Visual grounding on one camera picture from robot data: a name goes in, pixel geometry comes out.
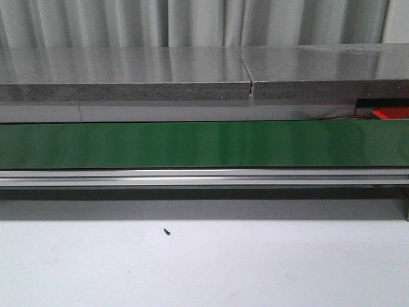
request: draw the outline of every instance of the white curtain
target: white curtain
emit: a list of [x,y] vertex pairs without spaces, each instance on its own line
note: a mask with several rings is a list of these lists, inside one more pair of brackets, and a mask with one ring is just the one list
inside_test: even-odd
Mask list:
[[1,47],[380,42],[387,0],[0,0]]

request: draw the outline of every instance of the speckled stone surface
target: speckled stone surface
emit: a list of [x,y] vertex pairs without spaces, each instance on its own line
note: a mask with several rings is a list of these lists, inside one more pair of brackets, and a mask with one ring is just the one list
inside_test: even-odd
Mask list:
[[0,49],[0,100],[243,100],[236,49]]
[[254,98],[409,98],[409,43],[240,50]]

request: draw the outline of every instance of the red object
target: red object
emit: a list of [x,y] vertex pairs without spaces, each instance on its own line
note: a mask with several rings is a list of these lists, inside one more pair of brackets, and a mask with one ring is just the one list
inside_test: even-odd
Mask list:
[[382,120],[409,118],[409,107],[380,107],[373,109],[372,113]]

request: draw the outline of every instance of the metal track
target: metal track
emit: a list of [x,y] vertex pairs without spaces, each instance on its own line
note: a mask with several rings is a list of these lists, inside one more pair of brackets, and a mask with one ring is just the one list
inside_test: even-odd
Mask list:
[[0,187],[406,185],[409,168],[0,171]]

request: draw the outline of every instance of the green strip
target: green strip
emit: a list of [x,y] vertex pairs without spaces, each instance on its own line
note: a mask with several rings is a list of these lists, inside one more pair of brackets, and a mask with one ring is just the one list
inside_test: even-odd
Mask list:
[[0,125],[0,168],[409,166],[409,120]]

